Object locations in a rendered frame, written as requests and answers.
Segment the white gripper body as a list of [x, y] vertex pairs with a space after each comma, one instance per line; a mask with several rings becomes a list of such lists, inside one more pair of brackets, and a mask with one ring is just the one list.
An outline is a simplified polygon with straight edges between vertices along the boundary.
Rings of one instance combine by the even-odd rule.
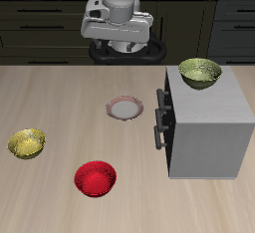
[[146, 43], [152, 23], [153, 17], [142, 12], [134, 12], [132, 18], [123, 24], [84, 15], [81, 35], [91, 39]]

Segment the white plate with pink rim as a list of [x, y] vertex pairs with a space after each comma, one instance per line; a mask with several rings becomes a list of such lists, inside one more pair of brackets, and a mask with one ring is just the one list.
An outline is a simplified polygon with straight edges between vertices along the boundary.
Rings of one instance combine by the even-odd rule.
[[132, 120], [143, 112], [143, 103], [138, 98], [120, 96], [106, 104], [106, 113], [109, 117], [118, 120]]

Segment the green bowl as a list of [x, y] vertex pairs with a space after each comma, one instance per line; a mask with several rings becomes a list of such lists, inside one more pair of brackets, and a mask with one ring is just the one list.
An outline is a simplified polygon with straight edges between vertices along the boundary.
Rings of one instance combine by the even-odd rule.
[[213, 86], [222, 75], [222, 69], [218, 64], [201, 58], [181, 62], [178, 70], [183, 81], [195, 90], [204, 90]]

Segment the yellow bowl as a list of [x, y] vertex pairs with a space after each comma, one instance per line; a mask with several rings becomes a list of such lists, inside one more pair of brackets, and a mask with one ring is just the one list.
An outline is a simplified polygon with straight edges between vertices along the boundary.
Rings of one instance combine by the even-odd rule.
[[7, 149], [20, 159], [31, 159], [42, 152], [45, 143], [46, 136], [41, 130], [25, 128], [9, 138]]

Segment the red bowl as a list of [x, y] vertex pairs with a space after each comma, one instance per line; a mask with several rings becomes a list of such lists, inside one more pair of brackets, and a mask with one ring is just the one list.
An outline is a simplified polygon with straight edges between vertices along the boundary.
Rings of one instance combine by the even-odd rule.
[[110, 192], [117, 181], [115, 169], [107, 162], [89, 161], [74, 176], [76, 187], [85, 195], [98, 198]]

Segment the dark kitchen cupboards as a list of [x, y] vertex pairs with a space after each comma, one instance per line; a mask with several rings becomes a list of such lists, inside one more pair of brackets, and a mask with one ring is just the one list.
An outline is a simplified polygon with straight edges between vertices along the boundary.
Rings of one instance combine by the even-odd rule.
[[[0, 65], [91, 65], [81, 36], [88, 0], [0, 0]], [[140, 0], [150, 33], [166, 47], [164, 65], [207, 54], [216, 0]]]

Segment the grey kitchen drawer unit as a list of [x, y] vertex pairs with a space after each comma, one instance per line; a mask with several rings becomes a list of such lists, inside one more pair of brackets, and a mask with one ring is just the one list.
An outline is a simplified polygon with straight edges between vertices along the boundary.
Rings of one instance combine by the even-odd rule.
[[255, 0], [217, 1], [207, 58], [255, 66]]

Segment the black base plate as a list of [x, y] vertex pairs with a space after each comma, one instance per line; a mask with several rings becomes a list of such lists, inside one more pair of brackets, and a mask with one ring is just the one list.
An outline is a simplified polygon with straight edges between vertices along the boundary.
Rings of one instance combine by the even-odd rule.
[[118, 52], [108, 45], [107, 40], [103, 40], [99, 49], [93, 42], [90, 45], [89, 54], [99, 66], [158, 66], [166, 56], [166, 47], [151, 32], [148, 44], [138, 52]]

